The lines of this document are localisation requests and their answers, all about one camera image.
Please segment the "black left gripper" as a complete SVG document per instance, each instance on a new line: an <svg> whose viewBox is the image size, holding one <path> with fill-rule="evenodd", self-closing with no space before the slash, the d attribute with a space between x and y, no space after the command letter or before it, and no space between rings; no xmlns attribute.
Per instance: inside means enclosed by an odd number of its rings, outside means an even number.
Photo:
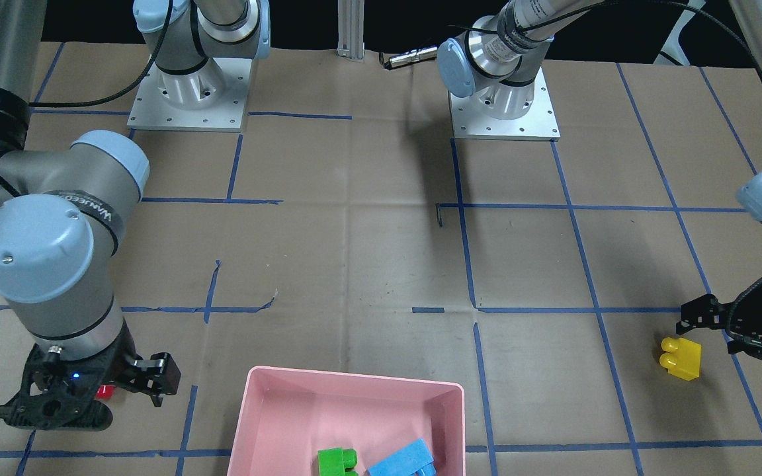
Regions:
<svg viewBox="0 0 762 476"><path fill-rule="evenodd" d="M744 352L762 360L762 293L750 294L738 305L719 302L712 294L681 305L677 334L701 328L725 331L729 354Z"/></svg>

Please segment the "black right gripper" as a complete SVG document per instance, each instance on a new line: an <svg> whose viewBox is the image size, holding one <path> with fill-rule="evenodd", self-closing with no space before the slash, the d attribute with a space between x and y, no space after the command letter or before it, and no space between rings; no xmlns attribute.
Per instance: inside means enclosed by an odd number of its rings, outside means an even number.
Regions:
<svg viewBox="0 0 762 476"><path fill-rule="evenodd" d="M110 346L70 367L70 394L88 399L96 397L100 386L111 385L148 395L160 407L164 395L178 392L180 382L181 370L172 355L158 352L142 358L126 323Z"/></svg>

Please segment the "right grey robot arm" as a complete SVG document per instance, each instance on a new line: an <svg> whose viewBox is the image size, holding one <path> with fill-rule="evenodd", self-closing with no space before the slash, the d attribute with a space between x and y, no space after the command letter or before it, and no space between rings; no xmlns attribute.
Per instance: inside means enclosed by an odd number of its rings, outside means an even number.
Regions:
<svg viewBox="0 0 762 476"><path fill-rule="evenodd" d="M43 403L91 403L103 383L175 394L166 354L137 355L108 262L145 194L150 163L116 132L63 153L25 151L45 1L0 1L0 295L36 343L25 368ZM271 46L266 1L136 1L152 52L132 85L129 127L236 132L253 60Z"/></svg>

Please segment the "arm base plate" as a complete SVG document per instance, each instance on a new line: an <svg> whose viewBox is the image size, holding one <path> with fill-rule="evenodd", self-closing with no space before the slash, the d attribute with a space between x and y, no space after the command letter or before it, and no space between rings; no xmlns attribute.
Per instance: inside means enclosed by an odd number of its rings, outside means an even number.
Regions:
<svg viewBox="0 0 762 476"><path fill-rule="evenodd" d="M170 75L154 66L140 83L127 126L152 132L240 133L254 67L248 58L210 58L187 75Z"/></svg>
<svg viewBox="0 0 762 476"><path fill-rule="evenodd" d="M562 137L544 72L523 87L496 84L460 99L448 94L456 139L557 141Z"/></svg>

